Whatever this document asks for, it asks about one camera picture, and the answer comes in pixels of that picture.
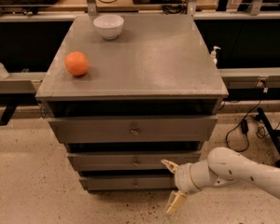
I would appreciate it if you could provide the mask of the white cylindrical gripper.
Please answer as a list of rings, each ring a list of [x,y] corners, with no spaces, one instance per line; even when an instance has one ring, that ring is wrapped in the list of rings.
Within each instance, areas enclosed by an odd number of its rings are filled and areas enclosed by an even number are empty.
[[[180,190],[171,192],[165,208],[167,215],[173,215],[186,202],[186,194],[197,193],[217,183],[218,175],[209,168],[207,160],[180,166],[166,159],[161,160],[161,163],[175,174],[175,185]]]

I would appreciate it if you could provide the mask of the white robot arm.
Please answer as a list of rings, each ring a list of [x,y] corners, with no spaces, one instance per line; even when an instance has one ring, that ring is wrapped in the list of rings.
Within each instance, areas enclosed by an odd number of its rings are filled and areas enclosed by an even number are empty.
[[[252,161],[226,147],[212,149],[207,158],[195,163],[178,165],[162,160],[174,175],[177,191],[172,191],[166,214],[174,214],[190,194],[204,188],[219,188],[238,180],[248,182],[280,200],[280,168]]]

